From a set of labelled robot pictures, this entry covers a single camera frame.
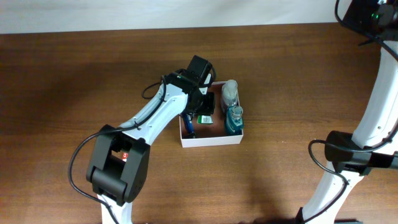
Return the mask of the green white packet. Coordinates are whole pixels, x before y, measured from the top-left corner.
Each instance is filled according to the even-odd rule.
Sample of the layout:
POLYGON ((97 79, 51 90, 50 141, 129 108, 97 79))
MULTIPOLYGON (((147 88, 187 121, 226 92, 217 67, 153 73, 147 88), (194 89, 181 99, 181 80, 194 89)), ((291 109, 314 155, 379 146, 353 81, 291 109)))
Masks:
POLYGON ((213 120, 211 116, 208 115, 199 115, 197 118, 198 124, 213 124, 213 120))

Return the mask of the purple liquid bottle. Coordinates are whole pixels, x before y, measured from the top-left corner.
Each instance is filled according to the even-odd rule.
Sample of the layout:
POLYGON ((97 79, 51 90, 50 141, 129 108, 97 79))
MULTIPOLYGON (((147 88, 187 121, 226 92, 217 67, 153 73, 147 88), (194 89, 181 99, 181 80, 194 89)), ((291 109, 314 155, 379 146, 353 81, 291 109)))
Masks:
POLYGON ((229 107, 238 104, 238 83, 236 80, 228 80, 221 87, 221 110, 225 114, 229 107))

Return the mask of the teal Listerine mouthwash bottle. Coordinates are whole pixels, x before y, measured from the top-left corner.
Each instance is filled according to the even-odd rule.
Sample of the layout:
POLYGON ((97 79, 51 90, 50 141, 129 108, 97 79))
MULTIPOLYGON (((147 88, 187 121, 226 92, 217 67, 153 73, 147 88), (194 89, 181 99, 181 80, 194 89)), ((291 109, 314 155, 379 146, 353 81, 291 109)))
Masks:
POLYGON ((235 136, 243 133, 243 108, 231 106, 227 109, 224 128, 228 135, 235 136))

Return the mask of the green Colgate toothpaste tube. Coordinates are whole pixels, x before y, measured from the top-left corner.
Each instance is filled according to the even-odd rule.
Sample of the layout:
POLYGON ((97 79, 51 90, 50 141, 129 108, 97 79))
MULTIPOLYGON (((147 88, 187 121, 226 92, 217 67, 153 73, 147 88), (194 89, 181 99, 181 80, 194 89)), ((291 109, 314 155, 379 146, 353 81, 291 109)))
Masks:
POLYGON ((124 152, 123 153, 123 161, 126 162, 128 158, 128 153, 124 152))

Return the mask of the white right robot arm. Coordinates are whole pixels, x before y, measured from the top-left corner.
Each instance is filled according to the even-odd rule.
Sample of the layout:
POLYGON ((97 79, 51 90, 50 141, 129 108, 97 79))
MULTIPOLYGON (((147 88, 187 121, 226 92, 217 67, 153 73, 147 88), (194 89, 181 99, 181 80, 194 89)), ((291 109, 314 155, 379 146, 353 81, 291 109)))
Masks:
POLYGON ((377 78, 363 118, 353 133, 331 131, 323 144, 327 164, 296 223, 334 223, 352 189, 373 169, 397 169, 397 1, 352 1, 338 23, 381 48, 377 78))

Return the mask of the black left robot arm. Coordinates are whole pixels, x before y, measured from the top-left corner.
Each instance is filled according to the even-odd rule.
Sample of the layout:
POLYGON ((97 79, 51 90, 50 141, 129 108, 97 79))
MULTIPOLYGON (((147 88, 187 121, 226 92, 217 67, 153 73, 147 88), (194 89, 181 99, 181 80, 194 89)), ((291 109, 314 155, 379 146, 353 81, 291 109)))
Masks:
POLYGON ((215 78, 212 64, 195 55, 186 69, 162 77, 138 114, 117 128, 105 125, 93 136, 86 179, 102 202, 103 223, 132 222, 132 203, 146 181, 152 143, 174 117, 214 112, 215 94, 207 89, 215 78))

